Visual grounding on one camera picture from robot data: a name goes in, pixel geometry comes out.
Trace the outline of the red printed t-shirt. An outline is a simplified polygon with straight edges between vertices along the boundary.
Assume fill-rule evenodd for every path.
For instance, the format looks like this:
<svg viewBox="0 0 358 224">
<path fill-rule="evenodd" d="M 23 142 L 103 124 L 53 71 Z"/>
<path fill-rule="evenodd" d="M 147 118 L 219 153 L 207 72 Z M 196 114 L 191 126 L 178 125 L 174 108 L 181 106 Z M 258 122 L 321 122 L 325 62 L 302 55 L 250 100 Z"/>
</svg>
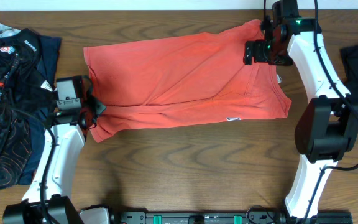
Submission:
<svg viewBox="0 0 358 224">
<path fill-rule="evenodd" d="M 243 61 L 246 42 L 262 38 L 259 25 L 84 48 L 94 96 L 106 106 L 94 140 L 122 130 L 286 118 L 291 100 L 276 68 Z"/>
</svg>

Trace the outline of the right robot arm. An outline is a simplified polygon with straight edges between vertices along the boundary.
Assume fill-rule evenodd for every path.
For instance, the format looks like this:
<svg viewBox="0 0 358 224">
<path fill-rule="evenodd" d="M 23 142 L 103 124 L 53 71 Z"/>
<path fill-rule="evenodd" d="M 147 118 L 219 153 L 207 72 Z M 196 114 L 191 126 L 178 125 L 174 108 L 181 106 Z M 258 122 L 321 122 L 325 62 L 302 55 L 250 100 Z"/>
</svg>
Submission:
<svg viewBox="0 0 358 224">
<path fill-rule="evenodd" d="M 318 18 L 300 16 L 296 0 L 279 0 L 260 25 L 264 38 L 248 41 L 246 65 L 295 65 L 308 105 L 295 128 L 299 152 L 293 185 L 281 212 L 267 212 L 251 223 L 351 223 L 349 212 L 321 212 L 318 202 L 333 170 L 352 150 L 358 135 L 358 103 L 338 77 L 324 46 Z"/>
</svg>

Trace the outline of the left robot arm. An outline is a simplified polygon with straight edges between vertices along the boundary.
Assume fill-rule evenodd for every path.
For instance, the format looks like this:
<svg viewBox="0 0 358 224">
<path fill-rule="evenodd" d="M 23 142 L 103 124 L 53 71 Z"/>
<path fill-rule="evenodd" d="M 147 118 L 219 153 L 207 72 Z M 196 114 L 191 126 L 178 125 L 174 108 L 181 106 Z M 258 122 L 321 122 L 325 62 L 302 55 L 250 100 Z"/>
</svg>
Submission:
<svg viewBox="0 0 358 224">
<path fill-rule="evenodd" d="M 94 96 L 57 101 L 52 116 L 58 123 L 45 130 L 45 145 L 37 173 L 21 203 L 8 205 L 4 223 L 110 223 L 109 210 L 95 206 L 78 212 L 71 190 L 86 132 L 105 106 Z"/>
</svg>

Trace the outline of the black orange patterned shirt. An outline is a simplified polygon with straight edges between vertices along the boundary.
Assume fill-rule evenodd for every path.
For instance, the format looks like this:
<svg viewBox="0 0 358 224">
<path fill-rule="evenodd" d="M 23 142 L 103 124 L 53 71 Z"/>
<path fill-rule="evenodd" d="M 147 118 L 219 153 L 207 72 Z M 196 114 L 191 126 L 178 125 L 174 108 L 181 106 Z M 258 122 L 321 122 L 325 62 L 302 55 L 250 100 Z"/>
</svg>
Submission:
<svg viewBox="0 0 358 224">
<path fill-rule="evenodd" d="M 37 71 L 40 36 L 0 23 L 0 190 L 18 185 L 32 154 L 28 119 L 43 126 L 50 112 L 54 82 Z"/>
</svg>

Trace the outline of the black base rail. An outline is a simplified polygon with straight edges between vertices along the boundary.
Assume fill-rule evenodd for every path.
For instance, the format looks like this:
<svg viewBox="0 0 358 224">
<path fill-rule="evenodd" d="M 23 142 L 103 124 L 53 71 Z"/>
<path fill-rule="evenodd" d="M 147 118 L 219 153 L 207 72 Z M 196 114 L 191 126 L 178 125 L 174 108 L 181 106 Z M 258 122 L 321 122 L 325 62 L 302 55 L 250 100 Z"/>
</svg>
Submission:
<svg viewBox="0 0 358 224">
<path fill-rule="evenodd" d="M 286 219 L 278 212 L 254 210 L 246 213 L 147 213 L 122 212 L 110 213 L 107 208 L 93 208 L 80 212 L 84 223 L 117 224 L 279 224 L 301 223 L 294 218 Z"/>
</svg>

